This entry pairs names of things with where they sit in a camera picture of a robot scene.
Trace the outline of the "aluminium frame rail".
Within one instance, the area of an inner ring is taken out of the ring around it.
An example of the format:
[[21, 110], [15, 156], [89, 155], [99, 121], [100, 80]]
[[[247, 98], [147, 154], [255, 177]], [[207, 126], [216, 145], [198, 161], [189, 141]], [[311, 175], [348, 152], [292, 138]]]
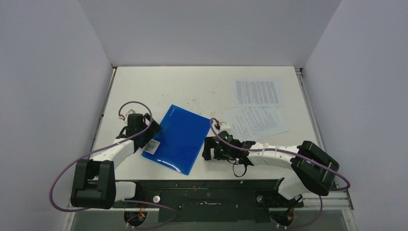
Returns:
[[[324, 143], [322, 140], [321, 132], [319, 130], [319, 126], [317, 124], [309, 96], [307, 94], [306, 85], [304, 82], [302, 68], [295, 68], [296, 75], [299, 80], [299, 84], [301, 87], [301, 91], [305, 100], [305, 104], [309, 113], [309, 117], [311, 119], [312, 127], [315, 133], [315, 137], [317, 139], [318, 145], [320, 148], [325, 150]], [[335, 227], [339, 227], [341, 231], [356, 231], [357, 225], [355, 223], [355, 219], [353, 217], [353, 205], [351, 202], [350, 194], [348, 190], [345, 191], [335, 191], [331, 192], [327, 197], [322, 199], [322, 211], [329, 212], [329, 211], [338, 211], [341, 213], [340, 218], [342, 219], [340, 225], [335, 225]]]

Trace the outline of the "blue plastic folder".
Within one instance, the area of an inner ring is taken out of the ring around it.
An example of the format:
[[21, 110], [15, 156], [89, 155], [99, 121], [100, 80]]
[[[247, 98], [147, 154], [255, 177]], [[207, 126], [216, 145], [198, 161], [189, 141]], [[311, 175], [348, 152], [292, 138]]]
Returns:
[[162, 130], [144, 148], [142, 156], [178, 173], [189, 175], [210, 130], [210, 120], [171, 105], [160, 122]]

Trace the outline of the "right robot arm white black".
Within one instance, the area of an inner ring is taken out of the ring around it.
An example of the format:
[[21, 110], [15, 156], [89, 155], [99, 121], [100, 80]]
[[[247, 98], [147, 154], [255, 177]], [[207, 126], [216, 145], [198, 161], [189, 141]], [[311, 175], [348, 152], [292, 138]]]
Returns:
[[311, 141], [298, 146], [273, 146], [255, 141], [239, 141], [226, 131], [204, 139], [204, 160], [228, 160], [248, 166], [268, 165], [290, 169], [294, 175], [279, 181], [272, 193], [273, 203], [285, 206], [291, 199], [314, 193], [327, 196], [340, 165]]

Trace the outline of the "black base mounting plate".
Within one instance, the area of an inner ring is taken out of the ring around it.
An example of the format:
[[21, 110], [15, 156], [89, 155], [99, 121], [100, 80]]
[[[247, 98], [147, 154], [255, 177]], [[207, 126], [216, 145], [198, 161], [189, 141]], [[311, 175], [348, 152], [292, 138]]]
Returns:
[[155, 207], [153, 198], [166, 206], [158, 210], [159, 222], [179, 214], [178, 222], [235, 222], [252, 220], [269, 222], [267, 209], [284, 215], [303, 201], [287, 200], [278, 194], [280, 180], [139, 180], [129, 202], [118, 201], [114, 208], [136, 212]]

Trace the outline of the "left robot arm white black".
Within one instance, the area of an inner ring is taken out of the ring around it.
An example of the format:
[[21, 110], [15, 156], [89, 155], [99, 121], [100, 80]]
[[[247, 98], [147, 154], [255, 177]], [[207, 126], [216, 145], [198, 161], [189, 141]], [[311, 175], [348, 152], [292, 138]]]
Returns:
[[161, 126], [149, 114], [130, 114], [113, 146], [75, 167], [70, 202], [74, 207], [109, 209], [125, 200], [131, 207], [143, 202], [143, 193], [130, 181], [117, 181], [115, 169], [138, 149], [144, 148]]

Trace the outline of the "printed text paper sheet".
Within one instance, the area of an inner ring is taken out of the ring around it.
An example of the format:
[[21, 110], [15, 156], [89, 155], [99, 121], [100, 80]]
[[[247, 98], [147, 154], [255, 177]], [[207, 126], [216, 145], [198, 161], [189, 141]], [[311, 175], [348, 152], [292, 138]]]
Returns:
[[276, 78], [232, 78], [229, 83], [232, 107], [285, 107]]

